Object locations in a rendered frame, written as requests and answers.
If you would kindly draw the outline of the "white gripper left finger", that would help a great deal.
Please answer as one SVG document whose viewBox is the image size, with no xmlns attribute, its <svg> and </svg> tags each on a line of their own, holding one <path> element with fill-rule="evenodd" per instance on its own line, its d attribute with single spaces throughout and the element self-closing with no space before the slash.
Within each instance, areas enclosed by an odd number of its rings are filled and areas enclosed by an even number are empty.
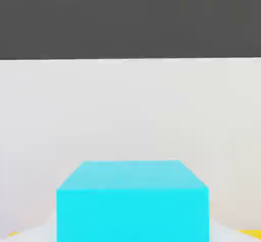
<svg viewBox="0 0 261 242">
<path fill-rule="evenodd" d="M 0 239 L 0 242 L 57 242 L 56 215 L 51 215 L 42 226 Z"/>
</svg>

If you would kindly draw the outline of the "small cyan cube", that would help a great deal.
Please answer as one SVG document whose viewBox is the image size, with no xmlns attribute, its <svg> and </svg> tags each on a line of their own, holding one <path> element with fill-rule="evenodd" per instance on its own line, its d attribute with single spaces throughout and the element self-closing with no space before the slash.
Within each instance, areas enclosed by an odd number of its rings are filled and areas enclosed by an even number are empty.
<svg viewBox="0 0 261 242">
<path fill-rule="evenodd" d="M 208 187 L 178 160 L 83 162 L 56 217 L 57 242 L 210 242 Z"/>
</svg>

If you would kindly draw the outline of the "large yellow box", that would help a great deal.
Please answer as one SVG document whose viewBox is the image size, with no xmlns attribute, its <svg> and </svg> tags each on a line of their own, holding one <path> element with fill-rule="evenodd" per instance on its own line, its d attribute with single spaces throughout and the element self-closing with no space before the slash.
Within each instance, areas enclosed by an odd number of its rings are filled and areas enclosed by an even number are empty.
<svg viewBox="0 0 261 242">
<path fill-rule="evenodd" d="M 261 230 L 240 230 L 239 232 L 247 234 L 247 235 L 255 237 L 255 238 L 258 238 L 258 239 L 261 239 Z"/>
</svg>

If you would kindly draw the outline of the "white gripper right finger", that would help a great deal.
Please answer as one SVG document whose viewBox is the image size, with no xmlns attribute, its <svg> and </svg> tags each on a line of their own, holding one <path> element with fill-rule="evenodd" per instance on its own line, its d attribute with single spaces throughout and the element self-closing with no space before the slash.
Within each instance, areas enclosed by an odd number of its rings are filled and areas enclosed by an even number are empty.
<svg viewBox="0 0 261 242">
<path fill-rule="evenodd" d="M 210 242 L 261 242 L 261 239 L 233 230 L 211 219 Z"/>
</svg>

